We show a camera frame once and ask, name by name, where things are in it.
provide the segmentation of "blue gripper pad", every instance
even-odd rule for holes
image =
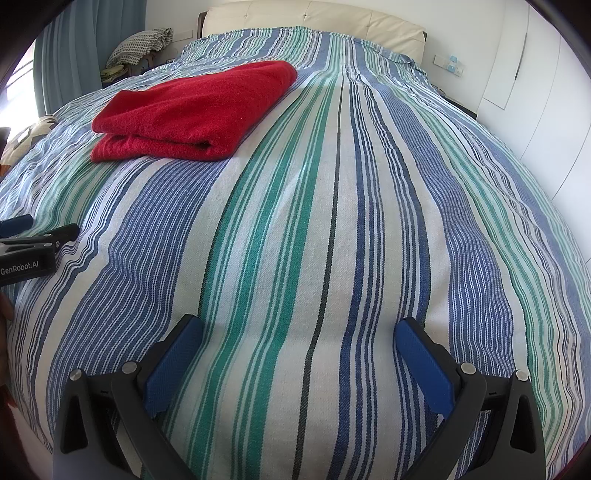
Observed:
[[[23,233],[33,226],[33,217],[31,215],[21,215],[15,218],[9,218],[0,222],[0,238],[9,238],[19,233]]]
[[[168,408],[202,340],[203,324],[193,316],[145,382],[144,408],[150,418]]]
[[[405,321],[396,325],[394,340],[431,410],[448,418],[455,404],[453,385],[431,352]]]

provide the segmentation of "metal screw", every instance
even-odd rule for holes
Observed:
[[[476,367],[470,362],[464,362],[460,367],[466,375],[474,375],[476,373]]]
[[[70,380],[76,381],[82,376],[82,370],[76,368],[70,372]]]
[[[121,367],[121,371],[124,374],[132,374],[133,372],[135,372],[138,368],[138,364],[135,362],[125,362],[123,364],[123,366]]]
[[[530,376],[524,370],[518,370],[515,372],[515,376],[517,377],[517,380],[521,380],[522,382],[527,382],[530,379]]]

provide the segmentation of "folded cloth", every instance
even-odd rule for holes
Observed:
[[[171,80],[141,92],[122,90],[92,122],[95,132],[107,135],[90,157],[227,158],[296,77],[289,63],[273,60]]]

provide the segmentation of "window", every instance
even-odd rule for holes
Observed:
[[[33,86],[33,51],[35,42],[24,54],[0,93],[0,127],[10,127],[12,139],[37,120],[37,104]]]

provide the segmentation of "white wardrobe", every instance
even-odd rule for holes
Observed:
[[[537,178],[591,271],[591,80],[561,35],[524,0],[506,0],[478,121]]]

